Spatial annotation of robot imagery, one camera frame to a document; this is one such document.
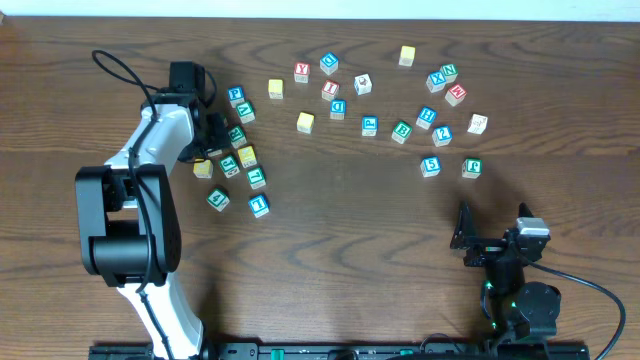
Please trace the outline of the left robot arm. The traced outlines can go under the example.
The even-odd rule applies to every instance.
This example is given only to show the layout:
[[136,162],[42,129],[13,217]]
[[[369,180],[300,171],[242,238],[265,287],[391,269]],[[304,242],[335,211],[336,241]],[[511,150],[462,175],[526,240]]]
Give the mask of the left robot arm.
[[171,63],[166,87],[142,87],[140,123],[123,148],[75,177],[82,263],[131,304],[151,337],[135,358],[216,355],[178,279],[182,238],[169,183],[176,164],[230,145],[224,117],[208,110],[213,81],[199,64]]

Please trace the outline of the red Y block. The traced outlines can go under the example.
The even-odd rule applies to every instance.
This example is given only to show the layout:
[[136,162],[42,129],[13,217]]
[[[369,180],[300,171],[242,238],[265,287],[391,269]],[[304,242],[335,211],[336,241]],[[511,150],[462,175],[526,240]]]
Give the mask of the red Y block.
[[294,81],[296,83],[308,83],[311,66],[308,63],[296,62],[294,65]]

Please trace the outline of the red I block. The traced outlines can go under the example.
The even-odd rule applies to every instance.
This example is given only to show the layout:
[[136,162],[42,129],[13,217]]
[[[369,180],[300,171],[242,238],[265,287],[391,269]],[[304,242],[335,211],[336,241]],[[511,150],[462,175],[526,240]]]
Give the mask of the red I block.
[[321,88],[321,97],[324,100],[332,101],[338,95],[340,85],[337,82],[326,80]]

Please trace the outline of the blue p block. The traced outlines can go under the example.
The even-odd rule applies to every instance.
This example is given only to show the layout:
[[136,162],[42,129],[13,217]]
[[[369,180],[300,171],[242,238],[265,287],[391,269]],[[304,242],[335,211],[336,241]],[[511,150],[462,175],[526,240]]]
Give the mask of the blue p block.
[[241,86],[230,87],[227,90],[227,98],[232,108],[236,108],[239,104],[246,101],[245,93]]
[[361,122],[361,135],[363,137],[374,137],[378,132],[378,118],[376,116],[363,116]]

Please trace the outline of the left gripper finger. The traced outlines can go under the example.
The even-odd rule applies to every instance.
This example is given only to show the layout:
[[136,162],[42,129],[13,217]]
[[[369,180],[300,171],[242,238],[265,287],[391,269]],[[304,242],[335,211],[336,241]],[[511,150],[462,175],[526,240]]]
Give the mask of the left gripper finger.
[[203,158],[191,151],[184,150],[179,154],[178,161],[182,163],[199,163],[203,161]]
[[214,157],[221,155],[229,148],[228,122],[221,113],[208,114],[206,118],[209,126],[209,135],[205,146],[205,155]]

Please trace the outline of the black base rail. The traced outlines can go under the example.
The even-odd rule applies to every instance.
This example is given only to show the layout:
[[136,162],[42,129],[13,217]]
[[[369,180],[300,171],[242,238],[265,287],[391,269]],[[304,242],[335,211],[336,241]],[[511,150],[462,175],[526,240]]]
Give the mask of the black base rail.
[[[414,344],[340,344],[340,345],[259,345],[255,343],[207,344],[200,359],[218,360],[328,360],[328,359],[489,359],[490,353],[477,345],[456,345],[438,339],[425,345]],[[503,344],[499,359],[573,359],[590,358],[586,346],[564,344]]]

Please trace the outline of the blue H block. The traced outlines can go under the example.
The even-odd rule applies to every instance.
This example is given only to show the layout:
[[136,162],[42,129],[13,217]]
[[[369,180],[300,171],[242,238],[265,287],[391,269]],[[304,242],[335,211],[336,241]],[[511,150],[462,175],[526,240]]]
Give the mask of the blue H block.
[[430,107],[423,107],[416,117],[416,125],[422,129],[428,130],[435,122],[437,112]]

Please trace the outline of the blue 2 block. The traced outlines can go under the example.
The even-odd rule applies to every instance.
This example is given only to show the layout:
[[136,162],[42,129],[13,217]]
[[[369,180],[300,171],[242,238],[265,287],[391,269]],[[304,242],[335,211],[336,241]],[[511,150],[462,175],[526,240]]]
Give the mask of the blue 2 block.
[[440,126],[433,130],[432,140],[436,147],[448,145],[453,139],[453,134],[449,126]]

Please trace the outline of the white picture block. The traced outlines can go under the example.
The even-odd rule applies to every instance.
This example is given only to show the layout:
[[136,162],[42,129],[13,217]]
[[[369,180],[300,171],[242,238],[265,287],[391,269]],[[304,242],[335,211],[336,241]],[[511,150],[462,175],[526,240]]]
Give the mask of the white picture block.
[[467,131],[472,134],[482,134],[488,124],[488,117],[480,114],[473,114],[468,124]]
[[368,74],[361,74],[354,77],[354,89],[358,96],[370,93],[372,87],[372,81]]

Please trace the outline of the blue D block lower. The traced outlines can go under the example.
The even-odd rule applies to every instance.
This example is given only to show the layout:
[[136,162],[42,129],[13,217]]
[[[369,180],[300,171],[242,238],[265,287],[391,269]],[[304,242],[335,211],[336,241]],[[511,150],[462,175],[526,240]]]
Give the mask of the blue D block lower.
[[330,103],[329,117],[331,120],[343,120],[346,114],[346,101],[334,99]]

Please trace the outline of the green J block left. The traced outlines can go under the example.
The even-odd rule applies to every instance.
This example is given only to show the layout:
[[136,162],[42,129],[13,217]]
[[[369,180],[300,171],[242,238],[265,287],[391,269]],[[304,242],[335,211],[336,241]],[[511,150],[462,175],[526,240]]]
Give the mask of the green J block left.
[[218,163],[226,178],[232,178],[240,173],[238,162],[233,154],[221,158]]

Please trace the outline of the red M block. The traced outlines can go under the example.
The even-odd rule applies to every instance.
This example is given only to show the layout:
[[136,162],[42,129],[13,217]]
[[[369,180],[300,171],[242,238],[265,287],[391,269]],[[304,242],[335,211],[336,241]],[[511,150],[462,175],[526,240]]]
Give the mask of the red M block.
[[466,95],[466,89],[460,84],[455,84],[447,90],[445,94],[445,100],[452,107],[455,107],[465,99]]

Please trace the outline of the yellow C block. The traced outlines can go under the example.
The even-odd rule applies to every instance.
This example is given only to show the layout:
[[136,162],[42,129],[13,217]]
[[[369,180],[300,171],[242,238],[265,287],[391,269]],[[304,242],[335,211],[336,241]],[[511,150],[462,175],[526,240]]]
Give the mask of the yellow C block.
[[214,165],[210,160],[198,161],[193,164],[193,174],[199,179],[211,179]]

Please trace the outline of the white picture block centre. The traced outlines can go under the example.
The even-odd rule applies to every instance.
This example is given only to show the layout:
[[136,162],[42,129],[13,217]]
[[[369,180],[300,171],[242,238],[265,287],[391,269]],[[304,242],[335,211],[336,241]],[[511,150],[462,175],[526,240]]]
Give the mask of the white picture block centre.
[[372,81],[368,74],[361,74],[354,77],[354,89],[358,96],[370,93],[372,87]]

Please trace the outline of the green R block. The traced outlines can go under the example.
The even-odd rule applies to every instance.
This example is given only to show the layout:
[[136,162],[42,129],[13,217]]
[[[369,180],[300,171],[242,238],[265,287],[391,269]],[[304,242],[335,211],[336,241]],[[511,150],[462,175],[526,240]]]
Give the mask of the green R block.
[[234,149],[239,149],[248,144],[246,133],[240,125],[232,127],[228,131],[228,135]]

